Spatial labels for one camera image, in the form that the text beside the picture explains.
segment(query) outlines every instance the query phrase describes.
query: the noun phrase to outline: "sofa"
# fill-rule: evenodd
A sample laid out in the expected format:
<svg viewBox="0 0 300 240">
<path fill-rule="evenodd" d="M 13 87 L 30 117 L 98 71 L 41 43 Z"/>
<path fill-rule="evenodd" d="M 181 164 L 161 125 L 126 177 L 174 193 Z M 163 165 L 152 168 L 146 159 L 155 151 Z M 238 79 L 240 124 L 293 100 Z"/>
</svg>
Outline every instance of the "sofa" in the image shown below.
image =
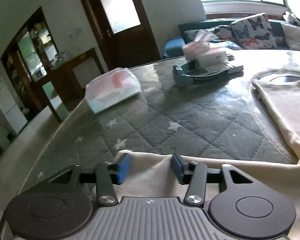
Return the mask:
<svg viewBox="0 0 300 240">
<path fill-rule="evenodd" d="M 183 56 L 182 46 L 187 43 L 186 37 L 184 35 L 185 31 L 197 30 L 197 29 L 204 30 L 219 25 L 230 25 L 230 23 L 237 20 L 240 20 L 240 18 L 212 19 L 212 20 L 205 20 L 201 22 L 180 24 L 179 30 L 181 33 L 181 37 L 173 38 L 166 43 L 162 57 L 164 59 L 167 59 L 167 58 Z M 277 48 L 275 49 L 289 49 L 285 41 L 283 29 L 281 27 L 281 23 L 285 23 L 285 24 L 289 24 L 289 23 L 285 21 L 271 20 L 271 19 L 269 19 L 269 23 L 271 25 L 272 33 L 277 43 Z"/>
</svg>

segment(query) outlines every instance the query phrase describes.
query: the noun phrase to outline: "refrigerator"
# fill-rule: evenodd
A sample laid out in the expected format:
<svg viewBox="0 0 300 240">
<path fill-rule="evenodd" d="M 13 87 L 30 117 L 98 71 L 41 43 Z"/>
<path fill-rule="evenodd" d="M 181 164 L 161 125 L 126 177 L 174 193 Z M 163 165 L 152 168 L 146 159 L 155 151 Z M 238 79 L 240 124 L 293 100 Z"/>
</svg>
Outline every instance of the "refrigerator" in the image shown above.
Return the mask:
<svg viewBox="0 0 300 240">
<path fill-rule="evenodd" d="M 12 129 L 12 133 L 18 135 L 26 125 L 27 119 L 13 99 L 3 78 L 0 78 L 0 109 Z"/>
</svg>

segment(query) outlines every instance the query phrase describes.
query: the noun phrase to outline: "pink plastic bag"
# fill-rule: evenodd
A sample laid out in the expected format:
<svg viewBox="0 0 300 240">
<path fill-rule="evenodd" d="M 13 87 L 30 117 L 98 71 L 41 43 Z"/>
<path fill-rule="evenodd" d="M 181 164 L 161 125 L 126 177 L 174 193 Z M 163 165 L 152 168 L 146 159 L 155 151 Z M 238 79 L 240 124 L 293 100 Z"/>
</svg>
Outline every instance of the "pink plastic bag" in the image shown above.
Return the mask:
<svg viewBox="0 0 300 240">
<path fill-rule="evenodd" d="M 200 30 L 198 31 L 193 42 L 182 46 L 183 54 L 186 56 L 187 61 L 194 60 L 199 55 L 202 55 L 210 50 L 209 41 L 219 39 L 211 32 Z"/>
</svg>

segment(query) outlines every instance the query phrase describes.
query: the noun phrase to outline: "brown wooden door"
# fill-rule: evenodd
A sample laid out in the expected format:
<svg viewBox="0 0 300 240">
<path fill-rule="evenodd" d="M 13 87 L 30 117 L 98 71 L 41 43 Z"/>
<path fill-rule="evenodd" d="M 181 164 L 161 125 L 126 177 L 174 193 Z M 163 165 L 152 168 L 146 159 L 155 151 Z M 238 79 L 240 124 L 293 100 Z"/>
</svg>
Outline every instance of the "brown wooden door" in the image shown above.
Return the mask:
<svg viewBox="0 0 300 240">
<path fill-rule="evenodd" d="M 110 69 L 160 60 L 141 0 L 89 0 L 94 32 Z"/>
</svg>

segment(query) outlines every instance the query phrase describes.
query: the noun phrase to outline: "window sill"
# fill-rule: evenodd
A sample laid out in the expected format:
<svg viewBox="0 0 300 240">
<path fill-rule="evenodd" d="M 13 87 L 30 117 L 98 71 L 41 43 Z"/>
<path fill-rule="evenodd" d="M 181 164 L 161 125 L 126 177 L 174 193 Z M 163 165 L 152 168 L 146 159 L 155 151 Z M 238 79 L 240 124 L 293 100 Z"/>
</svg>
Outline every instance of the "window sill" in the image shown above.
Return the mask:
<svg viewBox="0 0 300 240">
<path fill-rule="evenodd" d="M 255 2 L 210 2 L 203 3 L 206 14 L 216 13 L 262 13 L 269 15 L 282 16 L 289 9 L 279 5 L 255 3 Z"/>
</svg>

